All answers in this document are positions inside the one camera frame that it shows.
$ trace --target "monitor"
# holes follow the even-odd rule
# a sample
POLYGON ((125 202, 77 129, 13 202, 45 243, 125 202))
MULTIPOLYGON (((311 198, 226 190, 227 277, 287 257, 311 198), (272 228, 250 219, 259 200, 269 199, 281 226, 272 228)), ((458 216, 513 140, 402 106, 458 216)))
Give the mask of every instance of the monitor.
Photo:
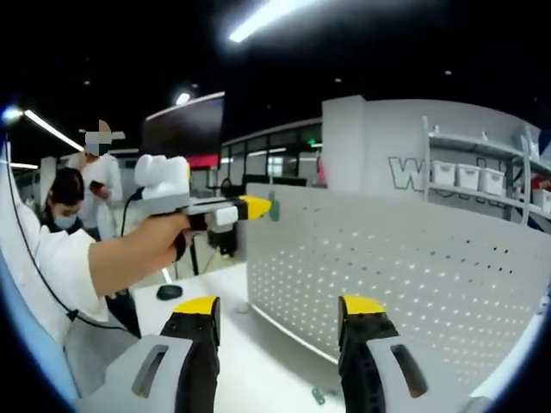
POLYGON ((243 186, 246 187, 248 183, 269 183, 269 176, 243 175, 243 186))
POLYGON ((217 166, 224 92, 176 105, 145 119, 140 153, 186 157, 191 168, 217 166))
POLYGON ((292 178, 287 176, 279 176, 274 178, 275 185, 290 185, 292 187, 305 187, 306 178, 292 178))

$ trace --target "window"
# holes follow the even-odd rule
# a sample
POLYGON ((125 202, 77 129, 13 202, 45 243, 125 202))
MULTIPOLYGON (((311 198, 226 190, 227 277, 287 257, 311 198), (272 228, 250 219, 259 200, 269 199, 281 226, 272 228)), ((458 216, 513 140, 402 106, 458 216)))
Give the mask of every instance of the window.
POLYGON ((283 176, 283 157, 268 158, 268 176, 283 176))
POLYGON ((318 157, 322 149, 321 124, 302 127, 299 135, 299 177, 306 178, 306 185, 313 185, 319 180, 318 157))
POLYGON ((268 164, 268 168, 269 170, 271 168, 273 174, 269 172, 269 175, 297 176, 298 143, 299 134, 297 129, 282 131, 269 136, 269 155, 274 159, 278 159, 277 163, 272 162, 273 167, 270 167, 270 163, 268 164))
POLYGON ((238 142, 230 146, 232 160, 230 162, 230 180, 233 185, 241 185, 245 172, 245 143, 238 142))
POLYGON ((248 175, 266 175, 268 138, 262 136, 247 142, 246 172, 248 175))
POLYGON ((217 176, 217 181, 219 185, 228 177, 230 173, 230 162, 230 149, 228 146, 225 146, 220 151, 220 167, 218 169, 217 176))

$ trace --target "white sleeve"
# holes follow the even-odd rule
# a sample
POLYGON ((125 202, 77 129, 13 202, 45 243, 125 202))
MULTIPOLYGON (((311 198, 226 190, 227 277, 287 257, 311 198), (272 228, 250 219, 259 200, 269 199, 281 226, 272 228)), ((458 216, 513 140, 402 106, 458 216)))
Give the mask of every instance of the white sleeve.
POLYGON ((40 240, 39 262, 50 288, 71 310, 79 310, 98 322, 108 321, 104 297, 98 298, 90 274, 89 249, 94 239, 85 231, 65 231, 40 240))
POLYGON ((108 179, 111 189, 111 202, 122 201, 122 182, 121 182, 121 170, 119 168, 119 161, 116 157, 111 157, 108 164, 108 179))

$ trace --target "red sign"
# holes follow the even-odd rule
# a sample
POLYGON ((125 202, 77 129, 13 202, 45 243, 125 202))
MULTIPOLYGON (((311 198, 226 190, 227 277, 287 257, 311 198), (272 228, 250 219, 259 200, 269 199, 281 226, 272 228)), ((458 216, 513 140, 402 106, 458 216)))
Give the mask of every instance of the red sign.
POLYGON ((213 166, 218 166, 218 154, 216 155, 205 155, 202 157, 188 157, 189 167, 193 168, 210 168, 213 166))

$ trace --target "face mask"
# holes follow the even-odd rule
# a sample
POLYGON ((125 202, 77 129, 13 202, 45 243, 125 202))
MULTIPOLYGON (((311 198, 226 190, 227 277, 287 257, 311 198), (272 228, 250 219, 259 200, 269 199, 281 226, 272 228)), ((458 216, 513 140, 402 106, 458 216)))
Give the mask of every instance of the face mask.
POLYGON ((55 226, 57 226, 60 230, 68 230, 75 225, 75 222, 77 222, 77 215, 75 213, 68 217, 55 217, 53 220, 55 226))

